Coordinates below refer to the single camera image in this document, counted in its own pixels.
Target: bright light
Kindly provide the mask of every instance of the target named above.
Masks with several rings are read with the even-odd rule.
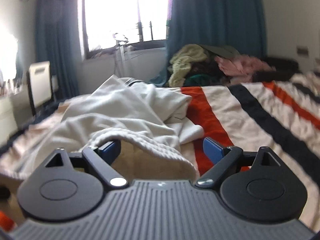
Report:
[[[4,81],[16,77],[16,56],[18,40],[0,25],[0,69]]]
[[[144,41],[166,38],[168,0],[139,0]],[[89,49],[115,46],[113,33],[125,35],[129,43],[139,41],[137,0],[85,0],[85,17]]]

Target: red stripe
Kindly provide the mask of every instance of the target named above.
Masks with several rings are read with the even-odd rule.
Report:
[[[320,130],[320,120],[305,109],[301,108],[284,90],[278,87],[274,82],[264,82],[263,85],[272,90],[273,94],[278,97],[282,103],[290,106],[301,118],[310,121],[318,130]]]
[[[211,137],[223,146],[233,145],[228,134],[221,126],[219,120],[212,112],[205,94],[201,87],[183,87],[181,91],[185,95],[192,96],[192,101],[188,107],[187,117],[194,123],[201,125],[204,129],[204,137]],[[196,162],[200,175],[206,173],[213,167],[212,162],[203,152],[203,139],[193,142]]]

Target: yellow cloth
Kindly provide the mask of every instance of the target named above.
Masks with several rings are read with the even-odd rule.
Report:
[[[188,44],[182,47],[170,60],[172,75],[169,79],[170,87],[182,87],[185,76],[191,70],[192,62],[205,61],[208,58],[204,49],[196,44]]]

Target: pile of clothes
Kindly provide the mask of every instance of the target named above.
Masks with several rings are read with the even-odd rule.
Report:
[[[296,61],[267,57],[260,60],[231,46],[188,44],[170,60],[169,87],[234,85],[287,81],[299,72]]]

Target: black stripe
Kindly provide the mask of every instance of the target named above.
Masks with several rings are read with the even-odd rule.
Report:
[[[270,134],[282,149],[295,159],[304,171],[320,187],[320,159],[311,152],[306,143],[297,139],[275,118],[267,113],[258,100],[242,85],[229,87],[230,92],[240,102],[241,107],[255,122]]]
[[[317,97],[310,88],[305,87],[302,84],[299,83],[292,83],[297,89],[299,89],[302,93],[304,93],[307,96],[310,96],[310,98],[315,101],[316,103],[320,104],[320,97]]]

